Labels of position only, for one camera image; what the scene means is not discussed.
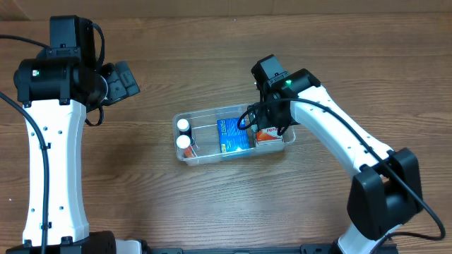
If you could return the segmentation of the red caplet box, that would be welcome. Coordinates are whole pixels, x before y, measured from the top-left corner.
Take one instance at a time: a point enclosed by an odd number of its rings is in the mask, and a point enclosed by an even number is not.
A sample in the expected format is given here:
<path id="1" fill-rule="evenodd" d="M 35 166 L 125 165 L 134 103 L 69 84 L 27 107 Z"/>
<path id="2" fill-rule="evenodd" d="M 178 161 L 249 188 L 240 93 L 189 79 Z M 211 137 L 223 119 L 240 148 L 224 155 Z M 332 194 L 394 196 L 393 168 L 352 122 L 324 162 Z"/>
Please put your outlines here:
<path id="1" fill-rule="evenodd" d="M 283 137 L 278 135 L 278 128 L 264 128 L 255 134 L 257 145 L 266 145 L 271 143 L 282 143 Z"/>

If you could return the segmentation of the blue lozenge box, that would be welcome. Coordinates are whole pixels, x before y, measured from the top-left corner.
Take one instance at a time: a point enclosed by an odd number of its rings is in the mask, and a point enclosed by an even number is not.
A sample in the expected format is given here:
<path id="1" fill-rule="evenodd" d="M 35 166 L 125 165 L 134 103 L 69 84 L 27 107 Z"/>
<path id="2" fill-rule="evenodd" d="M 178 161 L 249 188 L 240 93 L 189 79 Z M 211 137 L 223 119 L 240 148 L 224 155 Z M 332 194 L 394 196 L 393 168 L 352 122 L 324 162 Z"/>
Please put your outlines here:
<path id="1" fill-rule="evenodd" d="M 220 151 L 222 153 L 236 152 L 250 148 L 249 137 L 244 119 L 239 118 L 217 120 Z"/>

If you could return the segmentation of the black bottle white cap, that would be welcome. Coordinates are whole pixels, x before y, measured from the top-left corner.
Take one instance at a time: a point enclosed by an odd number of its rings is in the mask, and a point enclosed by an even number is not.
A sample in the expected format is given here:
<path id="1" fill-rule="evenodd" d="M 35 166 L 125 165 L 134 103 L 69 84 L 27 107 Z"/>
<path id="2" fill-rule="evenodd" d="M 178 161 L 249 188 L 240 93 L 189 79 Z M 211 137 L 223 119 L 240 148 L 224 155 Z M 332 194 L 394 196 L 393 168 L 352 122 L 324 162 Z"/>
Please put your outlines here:
<path id="1" fill-rule="evenodd" d="M 177 121 L 177 130 L 180 135 L 187 135 L 189 138 L 192 138 L 191 124 L 187 119 L 179 119 Z"/>

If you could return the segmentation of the orange bottle white cap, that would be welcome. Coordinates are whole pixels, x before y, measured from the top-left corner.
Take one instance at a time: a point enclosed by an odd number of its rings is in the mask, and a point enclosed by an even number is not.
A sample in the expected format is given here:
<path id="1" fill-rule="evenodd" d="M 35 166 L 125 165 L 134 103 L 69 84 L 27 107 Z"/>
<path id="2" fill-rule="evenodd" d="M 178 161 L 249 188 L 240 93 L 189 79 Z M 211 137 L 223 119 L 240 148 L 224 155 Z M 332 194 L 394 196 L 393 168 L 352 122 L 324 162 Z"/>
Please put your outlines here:
<path id="1" fill-rule="evenodd" d="M 192 147 L 191 139 L 189 136 L 180 135 L 176 140 L 176 145 L 183 152 L 186 158 L 196 157 L 196 153 Z"/>

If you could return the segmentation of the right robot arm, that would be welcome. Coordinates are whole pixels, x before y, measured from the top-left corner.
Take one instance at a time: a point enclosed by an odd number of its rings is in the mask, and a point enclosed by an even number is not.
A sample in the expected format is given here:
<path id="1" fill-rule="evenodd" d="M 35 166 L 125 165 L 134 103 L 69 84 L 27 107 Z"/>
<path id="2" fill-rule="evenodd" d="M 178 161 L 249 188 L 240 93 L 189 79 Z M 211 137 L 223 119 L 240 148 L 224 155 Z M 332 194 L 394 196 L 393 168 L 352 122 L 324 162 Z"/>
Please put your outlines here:
<path id="1" fill-rule="evenodd" d="M 422 211 L 419 162 L 407 148 L 392 150 L 368 134 L 330 97 L 308 70 L 287 72 L 274 55 L 251 73 L 261 94 L 254 123 L 284 133 L 308 128 L 349 174 L 347 202 L 351 225 L 335 242 L 335 253 L 376 253 L 388 235 Z"/>

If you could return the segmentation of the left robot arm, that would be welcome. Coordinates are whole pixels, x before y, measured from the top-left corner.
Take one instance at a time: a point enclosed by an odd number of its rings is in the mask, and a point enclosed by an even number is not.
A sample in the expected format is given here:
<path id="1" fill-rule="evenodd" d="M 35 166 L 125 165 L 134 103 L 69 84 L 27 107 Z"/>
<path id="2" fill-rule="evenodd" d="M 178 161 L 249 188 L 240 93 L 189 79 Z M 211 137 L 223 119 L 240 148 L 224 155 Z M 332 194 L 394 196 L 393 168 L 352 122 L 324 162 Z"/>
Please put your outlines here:
<path id="1" fill-rule="evenodd" d="M 14 73 L 29 140 L 30 189 L 23 242 L 12 253 L 146 253 L 145 242 L 92 232 L 81 179 L 83 128 L 91 111 L 134 96 L 127 63 L 105 63 L 95 46 L 101 28 L 87 18 L 54 16 L 50 43 Z"/>

